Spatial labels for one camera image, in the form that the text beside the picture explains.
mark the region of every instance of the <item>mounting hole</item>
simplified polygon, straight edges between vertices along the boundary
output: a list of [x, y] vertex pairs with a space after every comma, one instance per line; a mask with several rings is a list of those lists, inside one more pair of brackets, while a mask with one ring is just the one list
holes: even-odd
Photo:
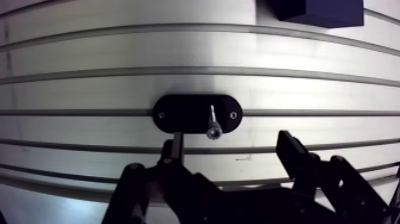
[[236, 118], [238, 117], [238, 114], [237, 114], [237, 112], [231, 112], [231, 113], [229, 114], [229, 117], [230, 117], [232, 120], [234, 120], [234, 119], [236, 119]]
[[164, 112], [159, 112], [159, 113], [158, 113], [158, 118], [159, 118], [159, 119], [165, 118], [165, 113], [164, 113]]

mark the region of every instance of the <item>black oval bracket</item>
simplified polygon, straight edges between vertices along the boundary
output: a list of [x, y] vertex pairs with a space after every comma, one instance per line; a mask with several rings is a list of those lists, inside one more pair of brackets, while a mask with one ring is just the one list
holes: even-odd
[[167, 133], [202, 134], [210, 128], [210, 107], [223, 133], [235, 130], [242, 121], [240, 104], [228, 95], [166, 95], [154, 105], [155, 125]]

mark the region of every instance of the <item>black plastic part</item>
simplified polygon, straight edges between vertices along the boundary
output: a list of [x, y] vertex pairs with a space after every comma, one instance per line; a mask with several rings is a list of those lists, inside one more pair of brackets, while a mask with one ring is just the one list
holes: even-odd
[[0, 224], [7, 224], [1, 211], [0, 211]]
[[153, 121], [167, 133], [203, 134], [209, 128], [211, 105], [214, 106], [216, 119], [224, 133], [239, 126], [243, 116], [242, 108], [228, 95], [163, 96], [153, 108]]
[[143, 224], [149, 204], [148, 174], [143, 165], [125, 167], [102, 224]]

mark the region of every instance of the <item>horizontal groove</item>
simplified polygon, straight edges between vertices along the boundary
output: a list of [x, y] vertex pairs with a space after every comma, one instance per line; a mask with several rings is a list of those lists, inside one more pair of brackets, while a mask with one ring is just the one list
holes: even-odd
[[146, 109], [88, 109], [88, 110], [0, 110], [0, 116], [61, 116], [61, 117], [146, 117]]
[[[374, 166], [374, 167], [368, 167], [365, 169], [359, 169], [358, 171], [360, 173], [362, 172], [370, 172], [370, 171], [375, 171], [375, 170], [380, 170], [380, 169], [386, 169], [390, 167], [395, 167], [398, 166], [399, 163], [391, 163], [391, 164], [385, 164], [381, 166]], [[93, 181], [93, 182], [100, 182], [99, 180], [106, 180], [106, 182], [102, 183], [117, 183], [118, 179], [114, 178], [95, 178], [95, 177], [90, 177], [90, 176], [80, 176], [80, 175], [69, 175], [65, 173], [54, 173], [54, 172], [47, 172], [43, 170], [34, 170], [34, 169], [27, 169], [27, 168], [22, 168], [22, 167], [14, 167], [14, 166], [9, 166], [9, 165], [4, 165], [0, 164], [0, 168], [2, 169], [9, 169], [9, 170], [14, 170], [18, 172], [26, 172], [26, 173], [31, 173], [35, 175], [43, 175], [43, 176], [50, 176], [50, 177], [55, 177], [55, 178], [66, 178], [68, 179], [74, 179], [78, 181]], [[377, 178], [370, 180], [369, 183], [372, 185], [379, 185], [383, 184], [388, 181], [393, 181], [396, 180], [397, 177], [396, 175], [390, 175], [390, 176], [385, 176], [382, 178]], [[251, 180], [251, 181], [218, 181], [214, 182], [217, 186], [223, 187], [225, 191], [231, 191], [231, 190], [237, 190], [238, 188], [241, 188], [243, 186], [250, 186], [250, 185], [269, 185], [269, 186], [278, 186], [281, 183], [287, 183], [291, 182], [289, 178], [276, 178], [276, 179], [266, 179], [266, 180]], [[46, 183], [46, 182], [38, 182], [38, 181], [33, 181], [33, 180], [28, 180], [28, 179], [21, 179], [21, 178], [16, 178], [8, 175], [0, 175], [0, 183], [1, 184], [6, 184], [9, 186], [13, 186], [16, 188], [21, 188], [21, 189], [26, 189], [29, 191], [35, 191], [35, 192], [40, 192], [44, 194], [49, 194], [49, 195], [56, 195], [60, 197], [68, 197], [68, 198], [75, 198], [75, 199], [80, 199], [80, 200], [89, 200], [89, 201], [97, 201], [97, 202], [103, 202], [107, 203], [110, 198], [112, 191], [96, 191], [92, 189], [84, 189], [84, 188], [76, 188], [76, 187], [71, 187], [71, 186], [61, 186], [57, 185], [54, 183]]]
[[227, 76], [262, 76], [290, 77], [299, 79], [318, 79], [341, 82], [365, 83], [372, 85], [400, 87], [400, 81], [377, 79], [372, 77], [352, 76], [347, 74], [289, 69], [266, 69], [252, 67], [138, 67], [120, 69], [94, 69], [63, 71], [58, 73], [32, 74], [0, 79], [0, 85], [38, 82], [61, 79], [83, 79], [89, 77], [144, 76], [144, 75], [227, 75]]
[[358, 110], [243, 110], [246, 117], [396, 117], [400, 111]]
[[[332, 144], [306, 145], [310, 151], [337, 150], [344, 148], [369, 147], [400, 143], [400, 138], [381, 139], [361, 142], [338, 142]], [[0, 139], [0, 144], [22, 147], [47, 148], [52, 150], [83, 151], [95, 153], [126, 153], [126, 154], [161, 154], [161, 148], [125, 147], [104, 145], [80, 145], [53, 142], [36, 142], [15, 139]], [[258, 154], [275, 153], [275, 147], [241, 147], [241, 148], [185, 148], [186, 155], [225, 155], [225, 154]]]
[[41, 38], [29, 39], [26, 41], [10, 43], [0, 46], [0, 52], [11, 51], [13, 49], [25, 48], [28, 46], [41, 45], [72, 39], [90, 38], [96, 36], [119, 35], [126, 33], [149, 33], [149, 32], [232, 32], [232, 33], [254, 33], [261, 35], [288, 36], [293, 38], [312, 39], [339, 43], [343, 45], [356, 46], [358, 48], [369, 49], [386, 54], [400, 56], [400, 51], [386, 46], [358, 41], [350, 38], [327, 35], [324, 33], [314, 33], [303, 30], [284, 29], [279, 27], [255, 26], [244, 24], [215, 24], [215, 23], [169, 23], [169, 24], [139, 24], [131, 26], [106, 27], [90, 30], [75, 31], [57, 35], [45, 36]]
[[18, 14], [22, 14], [22, 13], [27, 13], [29, 11], [33, 11], [33, 10], [38, 10], [40, 8], [45, 8], [45, 7], [49, 7], [52, 5], [56, 5], [56, 4], [60, 4], [60, 3], [65, 3], [65, 2], [70, 2], [70, 1], [75, 1], [75, 0], [43, 0], [41, 2], [37, 2], [34, 4], [30, 4], [30, 5], [26, 5], [24, 7], [21, 8], [16, 8], [14, 10], [11, 11], [7, 11], [5, 13], [0, 14], [0, 20], [4, 19], [4, 18], [9, 18]]
[[375, 18], [378, 18], [380, 20], [387, 21], [389, 23], [393, 23], [393, 24], [395, 24], [397, 26], [400, 26], [400, 20], [399, 19], [393, 18], [391, 16], [388, 16], [388, 15], [385, 15], [385, 14], [382, 14], [382, 13], [378, 13], [377, 11], [373, 11], [373, 10], [369, 10], [369, 9], [365, 8], [364, 9], [364, 14], [372, 16], [372, 17], [375, 17]]
[[[0, 110], [0, 116], [146, 117], [146, 109]], [[367, 110], [243, 110], [244, 117], [396, 117], [400, 111]]]
[[[388, 182], [392, 181], [397, 181], [398, 177], [396, 175], [389, 175], [389, 176], [384, 176], [381, 178], [376, 178], [369, 180], [369, 184], [371, 186], [377, 186], [377, 185], [382, 185]], [[0, 175], [0, 183], [19, 188], [19, 189], [25, 189], [28, 191], [33, 191], [33, 192], [38, 192], [42, 194], [48, 194], [48, 195], [53, 195], [53, 196], [58, 196], [58, 197], [64, 197], [64, 198], [73, 198], [73, 199], [78, 199], [78, 200], [85, 200], [85, 201], [94, 201], [94, 202], [100, 202], [100, 203], [109, 203], [111, 196], [113, 194], [113, 191], [108, 191], [108, 190], [94, 190], [94, 189], [86, 189], [86, 188], [79, 188], [79, 187], [72, 187], [72, 186], [62, 186], [62, 185], [57, 185], [54, 183], [45, 183], [45, 182], [38, 182], [34, 180], [28, 180], [28, 179], [20, 179], [20, 178], [15, 178], [12, 176], [8, 175]], [[244, 187], [237, 187], [237, 188], [224, 188], [223, 191], [237, 191], [237, 190], [243, 190], [243, 189], [248, 189]], [[321, 194], [320, 189], [317, 190], [316, 197], [323, 197], [324, 195]], [[150, 207], [165, 207], [165, 204], [162, 199], [160, 198], [153, 198], [153, 200], [150, 202]]]

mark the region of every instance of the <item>screw head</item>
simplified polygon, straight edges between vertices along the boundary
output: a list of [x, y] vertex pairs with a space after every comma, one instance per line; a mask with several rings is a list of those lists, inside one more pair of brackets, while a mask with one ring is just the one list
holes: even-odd
[[160, 118], [160, 119], [165, 118], [165, 113], [164, 112], [159, 112], [158, 113], [158, 118]]
[[206, 135], [209, 139], [211, 140], [217, 140], [218, 138], [221, 138], [223, 132], [220, 126], [211, 126]]
[[229, 117], [230, 117], [232, 120], [234, 120], [234, 119], [236, 119], [236, 118], [238, 117], [238, 114], [237, 114], [237, 112], [231, 112], [231, 113], [229, 114]]

